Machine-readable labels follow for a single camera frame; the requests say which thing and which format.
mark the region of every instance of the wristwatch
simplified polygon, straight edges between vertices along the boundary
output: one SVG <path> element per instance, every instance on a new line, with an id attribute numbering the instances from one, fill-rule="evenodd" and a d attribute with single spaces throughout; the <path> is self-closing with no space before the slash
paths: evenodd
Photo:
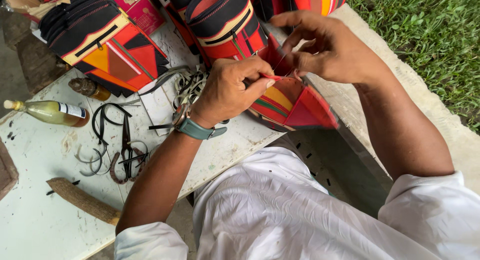
<path id="1" fill-rule="evenodd" d="M 177 131 L 200 140 L 209 140 L 210 138 L 222 135 L 227 131 L 227 127 L 218 129 L 215 127 L 211 129 L 203 128 L 190 119 L 190 112 L 190 104 L 184 103 L 177 108 L 175 113 L 173 113 L 172 125 Z"/>

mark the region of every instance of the hand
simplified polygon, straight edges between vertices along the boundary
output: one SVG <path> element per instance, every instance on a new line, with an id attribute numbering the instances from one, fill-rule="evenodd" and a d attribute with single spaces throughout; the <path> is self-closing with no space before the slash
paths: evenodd
<path id="1" fill-rule="evenodd" d="M 259 73 L 274 75 L 272 67 L 258 56 L 236 61 L 217 59 L 201 96 L 191 106 L 190 119 L 204 128 L 238 116 L 247 110 L 275 80 Z M 243 80 L 252 83 L 245 88 Z"/>
<path id="2" fill-rule="evenodd" d="M 290 11 L 270 19 L 276 27 L 297 26 L 283 44 L 285 60 L 300 71 L 338 83 L 382 80 L 390 69 L 342 21 L 312 11 Z M 308 40 L 297 52 L 301 39 Z"/>

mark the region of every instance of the green grass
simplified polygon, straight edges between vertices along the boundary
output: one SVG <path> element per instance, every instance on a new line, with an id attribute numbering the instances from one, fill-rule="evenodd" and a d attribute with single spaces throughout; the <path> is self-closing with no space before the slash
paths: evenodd
<path id="1" fill-rule="evenodd" d="M 462 123 L 480 134 L 480 0 L 347 0 Z"/>

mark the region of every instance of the white strip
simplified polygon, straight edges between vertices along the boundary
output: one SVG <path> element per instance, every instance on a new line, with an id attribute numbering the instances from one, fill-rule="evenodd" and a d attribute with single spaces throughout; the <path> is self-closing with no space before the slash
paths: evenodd
<path id="1" fill-rule="evenodd" d="M 115 52 L 115 54 L 117 54 L 117 56 L 119 56 L 126 64 L 128 64 L 128 66 L 130 66 L 130 68 L 132 68 L 135 71 L 135 73 L 137 73 L 138 75 L 142 74 L 142 72 L 140 72 L 137 68 L 135 68 L 135 66 L 126 57 L 124 57 L 122 54 L 120 54 L 120 52 L 117 49 L 115 49 L 115 47 L 113 47 L 113 45 L 110 42 L 107 41 L 106 45 L 113 52 Z"/>
<path id="2" fill-rule="evenodd" d="M 328 14 L 332 13 L 332 8 L 333 8 L 333 0 L 330 0 L 330 9 L 328 9 Z"/>

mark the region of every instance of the table surface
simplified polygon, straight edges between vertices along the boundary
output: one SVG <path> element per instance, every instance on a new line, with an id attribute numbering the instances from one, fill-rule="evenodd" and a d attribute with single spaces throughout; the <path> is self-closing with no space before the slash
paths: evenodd
<path id="1" fill-rule="evenodd" d="M 179 38 L 174 41 L 175 28 L 168 17 L 165 19 L 169 22 L 151 37 L 169 56 L 172 66 L 192 65 L 197 58 L 186 51 Z M 111 96 L 106 102 L 91 99 L 69 88 L 69 80 L 76 77 L 83 77 L 83 74 L 76 69 L 70 70 L 31 101 L 53 100 L 78 105 L 92 115 L 104 103 L 123 103 L 139 98 L 134 94 L 128 98 Z M 136 103 L 140 106 L 125 107 L 132 114 L 129 119 L 131 140 L 143 141 L 149 150 L 165 140 L 168 131 L 157 133 L 147 128 L 152 125 L 152 120 L 155 125 L 168 122 L 165 117 L 171 117 L 173 113 L 173 94 L 170 81 L 151 96 L 142 96 L 143 103 Z M 119 123 L 123 121 L 123 114 L 114 107 L 109 108 L 107 116 Z M 282 135 L 244 113 L 225 126 L 228 127 L 227 133 L 201 144 L 179 199 Z M 98 145 L 91 122 L 73 128 L 40 122 L 26 113 L 13 111 L 0 119 L 0 137 L 19 173 L 18 183 L 0 201 L 0 259 L 81 260 L 114 241 L 114 226 L 83 212 L 57 194 L 46 195 L 51 189 L 45 181 L 53 177 L 65 177 L 72 182 L 80 179 L 77 186 L 81 190 L 122 209 L 133 182 L 118 185 L 108 173 L 84 177 L 79 172 L 90 171 L 88 164 L 75 158 L 79 149 L 83 160 L 97 157 L 93 148 L 103 150 Z M 104 139 L 109 145 L 99 173 L 108 170 L 113 155 L 122 148 L 122 126 L 107 123 Z M 141 143 L 132 146 L 145 150 Z M 116 172 L 121 177 L 122 167 L 118 166 Z"/>

